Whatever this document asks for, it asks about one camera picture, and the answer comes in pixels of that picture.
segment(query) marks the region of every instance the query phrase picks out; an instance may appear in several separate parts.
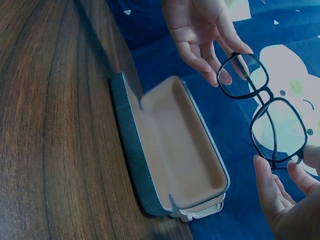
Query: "eyeglass temple arm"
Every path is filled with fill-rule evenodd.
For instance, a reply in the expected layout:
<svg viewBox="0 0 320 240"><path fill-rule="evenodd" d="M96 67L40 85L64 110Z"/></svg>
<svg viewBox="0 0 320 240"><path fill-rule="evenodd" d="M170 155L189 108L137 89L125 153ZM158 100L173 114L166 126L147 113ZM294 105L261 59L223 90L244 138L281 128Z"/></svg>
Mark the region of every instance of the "eyeglass temple arm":
<svg viewBox="0 0 320 240"><path fill-rule="evenodd" d="M249 82L250 86L252 87L252 89L256 92L257 89L254 85L254 83L252 82L252 80L250 79L249 75L247 74L244 66L241 64L241 62L238 59L238 56L234 57L234 61L236 63L236 65L238 66L238 68L240 69L241 73L244 75L244 77L246 78L246 80ZM261 102L262 105L264 105L264 101L262 100L262 98L260 97L259 94L257 94L257 97L259 99L259 101ZM278 152L278 146L277 146L277 134L276 134L276 128L274 125L274 122L271 119L271 116L268 112L268 108L265 109L265 112L269 118L269 121L271 123L271 127L272 127L272 133L273 133L273 152L272 152L272 159L276 160L277 159L277 152ZM276 163L272 162L272 167L275 168L276 167Z"/></svg>

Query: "finger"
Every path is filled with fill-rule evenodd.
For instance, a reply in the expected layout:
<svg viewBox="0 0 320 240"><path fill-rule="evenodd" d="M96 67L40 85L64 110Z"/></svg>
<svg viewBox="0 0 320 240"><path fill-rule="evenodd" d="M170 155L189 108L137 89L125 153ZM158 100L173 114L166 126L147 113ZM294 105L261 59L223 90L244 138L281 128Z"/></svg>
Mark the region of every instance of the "finger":
<svg viewBox="0 0 320 240"><path fill-rule="evenodd" d="M225 43L225 41L222 39L220 35L216 38L216 41L221 46L224 53L230 58L234 51L230 47L228 47L228 45ZM236 58L231 60L231 64L234 70L236 71L236 73L238 74L238 76L243 80L247 80L245 74L247 76L250 74L249 68L242 56L239 55Z"/></svg>
<svg viewBox="0 0 320 240"><path fill-rule="evenodd" d="M303 155L304 164L316 169L318 176L320 176L320 146L305 146L303 150Z"/></svg>
<svg viewBox="0 0 320 240"><path fill-rule="evenodd" d="M296 204L296 202L292 199L292 197L286 192L284 185L282 184L280 178L272 174L273 180L275 181L279 192L281 193L281 196L283 197L283 200L281 200L282 204L284 205L285 208L291 206L292 204Z"/></svg>
<svg viewBox="0 0 320 240"><path fill-rule="evenodd" d="M310 195L317 188L320 188L320 182L310 176L296 162L289 161L287 170L292 181L306 196Z"/></svg>
<svg viewBox="0 0 320 240"><path fill-rule="evenodd" d="M201 51L199 45L196 44L190 44L190 49L191 52L199 59L202 59L201 57ZM218 82L217 82L217 74L216 72L212 69L210 72L201 72L201 75L213 86L213 87L218 87Z"/></svg>
<svg viewBox="0 0 320 240"><path fill-rule="evenodd" d="M207 63L212 67L215 73L215 83L217 82L217 73L219 71L219 68L221 67L221 63L219 62L216 53L215 48L212 42L207 42L200 45L200 53L204 60L206 60ZM222 69L220 76L219 76L220 82L222 82L225 85L230 85L232 83L231 76L227 73L225 69Z"/></svg>
<svg viewBox="0 0 320 240"><path fill-rule="evenodd" d="M285 207L278 197L279 188L273 179L268 161L260 156L255 156L253 164L260 205L269 225L272 226L275 217Z"/></svg>
<svg viewBox="0 0 320 240"><path fill-rule="evenodd" d="M176 48L181 58L192 68L202 73L212 71L211 66L202 58L198 58L192 51L188 42L176 42Z"/></svg>
<svg viewBox="0 0 320 240"><path fill-rule="evenodd" d="M227 7L224 4L223 9L220 11L218 17L214 22L211 23L216 24L222 39L230 49L232 49L234 52L242 54L252 54L252 49L238 36L234 24L230 20L226 9Z"/></svg>

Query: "wooden table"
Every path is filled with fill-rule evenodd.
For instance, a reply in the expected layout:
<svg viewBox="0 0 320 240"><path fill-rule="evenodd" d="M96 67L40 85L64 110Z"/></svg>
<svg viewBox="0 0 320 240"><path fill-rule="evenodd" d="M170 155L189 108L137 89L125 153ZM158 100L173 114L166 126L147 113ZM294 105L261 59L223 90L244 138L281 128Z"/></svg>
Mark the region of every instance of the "wooden table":
<svg viewBox="0 0 320 240"><path fill-rule="evenodd" d="M108 78L137 78L104 0L0 3L0 239L192 239L142 214Z"/></svg>

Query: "eyeglasses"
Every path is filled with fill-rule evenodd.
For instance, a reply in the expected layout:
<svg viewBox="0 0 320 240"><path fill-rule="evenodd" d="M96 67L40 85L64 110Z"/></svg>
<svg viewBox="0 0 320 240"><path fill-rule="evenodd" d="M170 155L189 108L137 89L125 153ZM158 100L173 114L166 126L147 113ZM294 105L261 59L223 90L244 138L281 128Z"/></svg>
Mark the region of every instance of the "eyeglasses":
<svg viewBox="0 0 320 240"><path fill-rule="evenodd" d="M308 141L306 127L288 100L274 97L267 87L267 70L253 54L232 53L221 65L217 81L229 98L255 98L260 103L250 123L249 134L258 154L270 162L271 169L286 169L286 166L277 164L293 156L298 157L298 164L303 160Z"/></svg>

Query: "black eyeglass frame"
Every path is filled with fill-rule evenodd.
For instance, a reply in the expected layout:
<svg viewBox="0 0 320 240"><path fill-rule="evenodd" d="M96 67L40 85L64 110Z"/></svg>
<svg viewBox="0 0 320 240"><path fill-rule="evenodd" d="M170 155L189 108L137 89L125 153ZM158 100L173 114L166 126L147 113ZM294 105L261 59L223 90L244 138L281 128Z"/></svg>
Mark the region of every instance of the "black eyeglass frame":
<svg viewBox="0 0 320 240"><path fill-rule="evenodd" d="M248 76L247 72L245 71L245 69L243 68L243 66L241 65L241 63L239 63L239 60L237 59L237 57L239 55L249 55L251 56L252 58L254 58L254 60L256 60L260 66L262 67L265 75L266 75L266 81L265 81L265 84L259 88L259 89L256 89L255 85L253 84L252 80L250 79L250 77ZM224 68L224 66L229 63L231 60L233 60L236 62L237 66L240 68L242 74L245 76L246 80L248 81L248 83L250 84L250 86L252 87L253 89L253 92L250 92L248 94L245 94L245 95L240 95L240 96L232 96L230 95L229 93L227 93L222 84L220 83L219 81L219 77L220 77L220 74L221 74L221 71L222 69ZM269 75L268 75L268 72L265 68L265 66L260 62L259 59L257 59L253 54L243 54L243 53L238 53L238 52L233 52L231 54L231 57L229 57L222 65L221 67L219 68L217 74L216 74L216 79L217 79L217 82L218 82L218 85L219 87L221 88L221 90L223 91L223 93L225 95L227 95L229 98L231 99L234 99L234 100L245 100L245 99L251 99L253 97L258 97L260 103L261 103L261 108L258 110L258 112L255 114L255 116L253 117L251 123L250 123L250 126L249 126L249 134L250 134L250 138L251 138L251 141L253 143L253 146L255 147L256 151L258 152L258 154L265 158L268 162L271 163L271 169L273 170L279 170L279 169L287 169L286 166L281 166L281 167L277 167L276 164L277 163L283 163L289 159L291 159L293 156L298 156L298 161L297 163L299 164L303 159L304 159L304 148L305 146L307 145L307 142L308 142L308 135L307 135L307 130L306 130L306 127L299 115L299 113L297 112L297 110L291 105L291 103L286 100L285 98L283 97L274 97L274 94L272 93L271 89L268 86L268 83L269 83ZM260 96L260 93L263 92L263 91L266 91L269 95L269 100L264 103L264 101L262 100L261 96ZM268 113L268 107L270 104L276 102L276 101L282 101L284 103L286 103L290 108L291 110L294 112L294 114L296 115L296 117L298 118L301 126L302 126L302 129L303 129L303 133L304 133L304 143L303 145L293 154L291 154L290 156L284 158L284 159L280 159L280 160L276 160L277 158L277 135L276 135L276 131L275 131L275 127L274 127L274 123ZM269 158L266 158L262 152L259 150L255 140L254 140L254 134L253 134L253 124L255 123L255 121L261 117L263 114L267 114L268 115L268 118L270 120L270 124L271 124L271 127L272 127L272 131L273 131L273 154L272 154L272 158L273 159L269 159Z"/></svg>

